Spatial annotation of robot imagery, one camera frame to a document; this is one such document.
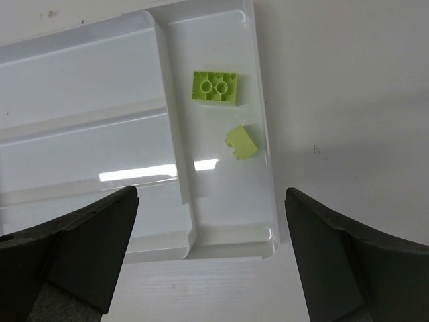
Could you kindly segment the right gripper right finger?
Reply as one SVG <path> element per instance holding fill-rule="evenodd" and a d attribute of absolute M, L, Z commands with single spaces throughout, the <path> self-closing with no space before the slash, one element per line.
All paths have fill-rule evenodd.
<path fill-rule="evenodd" d="M 427 321 L 428 246 L 288 188 L 286 218 L 311 321 Z"/>

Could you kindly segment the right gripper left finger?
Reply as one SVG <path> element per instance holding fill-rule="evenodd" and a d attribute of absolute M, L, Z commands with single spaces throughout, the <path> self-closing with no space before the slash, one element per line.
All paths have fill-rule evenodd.
<path fill-rule="evenodd" d="M 100 321 L 139 205 L 134 186 L 1 236 L 2 321 Z"/>

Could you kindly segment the pale green small lego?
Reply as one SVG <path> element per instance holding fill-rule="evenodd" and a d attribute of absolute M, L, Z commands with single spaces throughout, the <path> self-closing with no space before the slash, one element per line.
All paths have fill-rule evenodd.
<path fill-rule="evenodd" d="M 233 155 L 237 160 L 246 160 L 259 151 L 243 125 L 238 125 L 229 131 L 225 136 L 225 143 L 233 149 Z"/>

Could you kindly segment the light green lego brick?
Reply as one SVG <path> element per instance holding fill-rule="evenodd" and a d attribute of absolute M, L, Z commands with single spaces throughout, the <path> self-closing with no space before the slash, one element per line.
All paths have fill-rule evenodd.
<path fill-rule="evenodd" d="M 203 103 L 235 105 L 238 80 L 239 75 L 234 72 L 194 71 L 191 99 Z"/>

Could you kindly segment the white compartment tray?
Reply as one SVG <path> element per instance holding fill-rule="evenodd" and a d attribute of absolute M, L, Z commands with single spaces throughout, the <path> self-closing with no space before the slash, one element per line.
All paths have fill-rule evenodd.
<path fill-rule="evenodd" d="M 237 103 L 191 99 L 194 71 Z M 243 125 L 259 151 L 237 160 Z M 1 47 L 1 233 L 135 186 L 126 262 L 269 258 L 277 210 L 252 1 L 169 1 Z"/>

